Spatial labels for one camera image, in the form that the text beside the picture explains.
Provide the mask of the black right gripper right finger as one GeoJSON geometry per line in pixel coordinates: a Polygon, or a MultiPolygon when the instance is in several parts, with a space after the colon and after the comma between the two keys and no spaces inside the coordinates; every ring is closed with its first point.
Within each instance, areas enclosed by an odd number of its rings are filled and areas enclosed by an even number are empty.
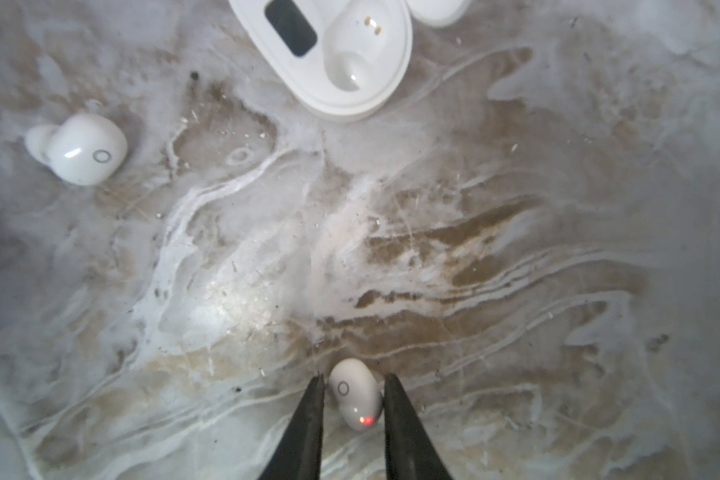
{"type": "Polygon", "coordinates": [[[385,376],[384,431],[388,479],[452,479],[395,374],[385,376]]]}

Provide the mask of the white earbud charging case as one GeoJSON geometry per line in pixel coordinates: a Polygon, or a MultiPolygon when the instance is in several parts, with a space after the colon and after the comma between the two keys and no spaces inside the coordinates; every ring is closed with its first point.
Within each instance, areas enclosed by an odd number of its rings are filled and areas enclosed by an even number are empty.
{"type": "Polygon", "coordinates": [[[471,0],[407,0],[406,3],[416,20],[433,28],[443,28],[457,22],[471,0]]]}

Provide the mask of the white earbud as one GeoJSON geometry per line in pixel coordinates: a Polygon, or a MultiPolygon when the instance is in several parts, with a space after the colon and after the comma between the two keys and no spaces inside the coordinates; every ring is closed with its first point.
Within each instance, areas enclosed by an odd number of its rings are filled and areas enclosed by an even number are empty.
{"type": "Polygon", "coordinates": [[[109,178],[123,163],[128,142],[111,120],[79,113],[63,124],[40,124],[27,131],[30,156],[58,178],[73,185],[93,186],[109,178]]]}
{"type": "Polygon", "coordinates": [[[363,432],[378,423],[383,394],[364,362],[355,358],[338,362],[329,375],[329,387],[350,428],[363,432]]]}

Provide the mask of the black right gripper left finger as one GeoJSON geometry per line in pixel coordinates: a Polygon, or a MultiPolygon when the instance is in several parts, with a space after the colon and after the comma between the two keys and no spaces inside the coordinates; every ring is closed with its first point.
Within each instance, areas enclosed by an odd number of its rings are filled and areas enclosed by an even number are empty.
{"type": "Polygon", "coordinates": [[[279,444],[259,479],[320,478],[323,440],[324,377],[313,377],[279,444]]]}

